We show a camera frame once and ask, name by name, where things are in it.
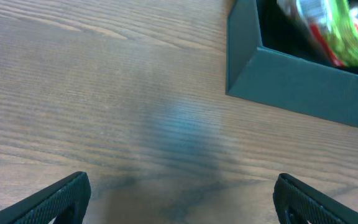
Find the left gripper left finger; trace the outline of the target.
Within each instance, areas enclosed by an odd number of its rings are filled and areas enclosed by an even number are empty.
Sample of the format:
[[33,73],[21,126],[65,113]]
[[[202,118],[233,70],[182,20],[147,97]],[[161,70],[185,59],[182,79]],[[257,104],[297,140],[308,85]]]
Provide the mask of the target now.
[[0,224],[82,224],[91,196],[86,172],[74,172],[0,211]]

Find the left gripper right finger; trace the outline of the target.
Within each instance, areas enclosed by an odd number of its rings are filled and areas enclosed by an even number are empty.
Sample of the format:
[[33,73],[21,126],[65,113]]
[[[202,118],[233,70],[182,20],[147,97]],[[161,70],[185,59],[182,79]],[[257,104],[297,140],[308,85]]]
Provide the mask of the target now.
[[280,224],[358,224],[358,212],[287,173],[278,176],[273,202]]

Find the dark green box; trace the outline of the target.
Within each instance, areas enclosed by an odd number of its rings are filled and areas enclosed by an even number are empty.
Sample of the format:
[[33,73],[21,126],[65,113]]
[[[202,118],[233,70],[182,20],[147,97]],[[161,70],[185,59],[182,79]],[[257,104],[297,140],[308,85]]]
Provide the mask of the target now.
[[275,1],[235,1],[226,66],[228,95],[358,127],[358,67],[333,67]]

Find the Haribo worms gummy bag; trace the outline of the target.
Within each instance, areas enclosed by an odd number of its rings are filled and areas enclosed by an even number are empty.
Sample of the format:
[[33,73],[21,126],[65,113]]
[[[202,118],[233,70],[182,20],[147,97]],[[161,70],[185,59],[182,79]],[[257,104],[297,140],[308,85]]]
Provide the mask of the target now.
[[277,0],[283,14],[335,67],[358,67],[358,1]]

